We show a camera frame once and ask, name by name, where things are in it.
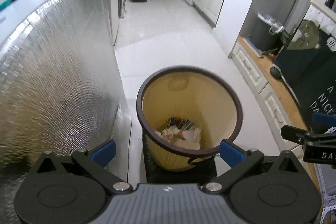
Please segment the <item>shelf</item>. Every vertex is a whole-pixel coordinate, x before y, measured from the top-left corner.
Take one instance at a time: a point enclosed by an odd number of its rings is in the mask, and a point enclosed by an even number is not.
[[[334,13],[329,7],[325,6],[325,1],[326,0],[310,0],[310,3],[325,13],[331,20],[336,22],[336,13]]]

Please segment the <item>drawer handle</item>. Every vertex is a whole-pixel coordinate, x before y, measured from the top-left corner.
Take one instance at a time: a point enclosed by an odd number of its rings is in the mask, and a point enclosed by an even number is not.
[[[275,119],[277,120],[277,122],[278,123],[283,123],[283,121],[281,121],[279,118],[278,118],[278,115],[277,115],[277,113],[278,113],[278,110],[277,109],[275,109],[274,111],[273,111],[273,113],[274,113],[274,117],[275,117]]]
[[[243,60],[244,66],[248,69],[251,70],[251,68],[246,64],[246,60]]]

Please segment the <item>yellow trash can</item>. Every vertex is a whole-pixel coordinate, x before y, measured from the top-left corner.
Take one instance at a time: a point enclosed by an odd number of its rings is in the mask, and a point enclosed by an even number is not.
[[[243,110],[233,89],[206,70],[169,67],[142,84],[137,116],[154,161],[169,171],[186,171],[219,152],[221,140],[233,141],[242,126]],[[155,133],[170,117],[191,120],[201,128],[201,149],[175,146]]]

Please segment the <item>wooden countertop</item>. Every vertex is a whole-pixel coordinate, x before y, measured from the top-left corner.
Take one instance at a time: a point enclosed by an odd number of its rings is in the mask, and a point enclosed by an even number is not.
[[[273,66],[273,63],[270,59],[267,57],[258,58],[258,56],[255,54],[255,52],[251,49],[249,45],[246,44],[244,39],[242,37],[238,37],[238,43],[242,45],[242,47],[247,51],[249,56],[253,59],[253,61],[257,64],[257,66],[260,68],[270,85],[272,86],[272,89],[274,90],[275,94],[279,98],[283,108],[285,109],[289,119],[292,122],[292,126],[302,128],[307,130],[307,127],[305,123],[303,122],[302,116],[300,114],[300,111],[288,91],[288,89],[285,87],[285,84],[282,81],[275,80],[271,74],[269,73],[269,69]],[[319,183],[317,180],[315,168],[313,164],[308,164],[312,180],[316,187],[319,189]]]

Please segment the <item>blue gripper pad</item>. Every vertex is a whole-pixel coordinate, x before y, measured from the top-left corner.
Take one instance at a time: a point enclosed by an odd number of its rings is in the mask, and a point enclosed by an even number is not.
[[[110,140],[110,142],[92,153],[91,160],[99,164],[101,167],[105,167],[115,157],[116,153],[117,145],[114,140]]]
[[[336,127],[336,117],[322,113],[313,113],[312,119],[314,122],[323,124],[328,127]]]
[[[232,168],[245,159],[244,153],[235,148],[236,145],[222,140],[219,145],[220,157]]]

